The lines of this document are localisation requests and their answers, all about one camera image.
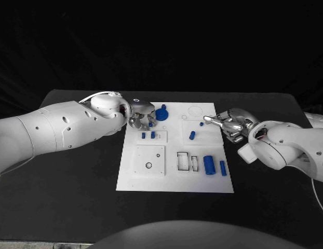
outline cable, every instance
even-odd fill
[[[316,201],[318,201],[318,203],[321,205],[321,209],[323,210],[323,206],[321,204],[319,197],[318,197],[316,190],[315,190],[315,185],[313,185],[313,193],[315,193]]]
[[[98,92],[95,94],[93,94],[91,96],[88,96],[85,99],[82,99],[80,101],[80,103],[84,103],[85,101],[88,101],[94,96],[100,95],[100,94],[106,94],[106,93],[116,93],[116,92],[111,92],[111,91],[107,91],[107,92]]]
[[[30,160],[32,160],[33,158],[35,158],[35,157],[32,157],[32,158],[30,158],[22,165],[19,165],[16,168],[13,168],[12,170],[3,172],[3,174],[0,174],[0,176],[5,175],[5,174],[7,174],[9,172],[12,172],[13,170],[16,170],[17,168],[20,168],[28,162],[30,162]]]
[[[295,165],[287,165],[287,166],[295,167],[296,169],[299,169],[308,175],[308,173],[299,167],[296,167]],[[318,193],[316,193],[316,190],[315,190],[315,185],[313,185],[313,193],[315,193],[315,198],[316,198],[316,201],[319,203],[321,209],[323,210],[323,206],[321,204],[321,200],[319,200]]]

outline white board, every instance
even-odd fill
[[[204,122],[204,116],[217,115],[214,103],[155,102],[152,104],[156,109],[163,104],[168,107],[169,118],[159,121],[150,129],[156,131],[156,134],[162,131],[166,133],[160,136],[162,139],[153,140],[149,139],[150,132],[147,132],[145,140],[139,138],[142,131],[127,126],[117,190],[234,193],[221,129],[212,124],[199,125]],[[194,140],[189,139],[192,131],[197,132]],[[137,153],[142,146],[150,146],[150,148],[143,147],[147,158],[143,160]],[[159,171],[159,174],[149,174],[146,168],[139,174],[134,169],[145,165],[146,160],[156,160],[153,146],[159,149],[165,147],[165,171]],[[178,152],[188,153],[189,171],[178,170]],[[198,157],[198,172],[194,171],[192,156]],[[214,157],[217,171],[214,175],[205,174],[204,156]],[[221,175],[220,161],[225,162],[227,176]],[[156,160],[156,162],[158,169],[160,169],[160,161]]]

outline black table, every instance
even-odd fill
[[[97,91],[54,90],[42,107],[80,101]],[[296,99],[282,93],[121,92],[150,102],[214,102],[217,112],[238,107],[264,120],[311,123]],[[94,243],[119,231],[163,220],[205,220],[254,228],[323,248],[323,212],[309,177],[259,160],[246,164],[225,139],[234,194],[116,191],[126,127],[113,136],[38,156],[0,177],[0,240]],[[323,203],[323,183],[316,181]]]

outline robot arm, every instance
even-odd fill
[[[303,129],[293,123],[260,122],[238,108],[215,117],[205,116],[205,121],[221,127],[231,142],[238,143],[244,137],[249,138],[249,143],[238,150],[247,163],[260,159],[276,170],[293,166],[323,182],[322,128]]]
[[[120,93],[103,92],[80,102],[58,103],[0,119],[0,173],[41,154],[78,148],[113,135],[127,122],[147,130],[140,122],[145,116],[156,124],[149,102],[129,103]]]

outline black tablecloth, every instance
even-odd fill
[[[97,91],[54,90],[42,107],[80,101]],[[238,107],[262,120],[311,123],[296,99],[282,93],[121,92],[150,102],[214,102],[217,112]],[[38,156],[0,177],[0,240],[97,242],[116,232],[163,220],[207,220],[323,247],[323,212],[311,179],[290,167],[246,164],[227,138],[234,194],[116,191],[126,127],[91,144]],[[323,202],[323,183],[316,182]]]

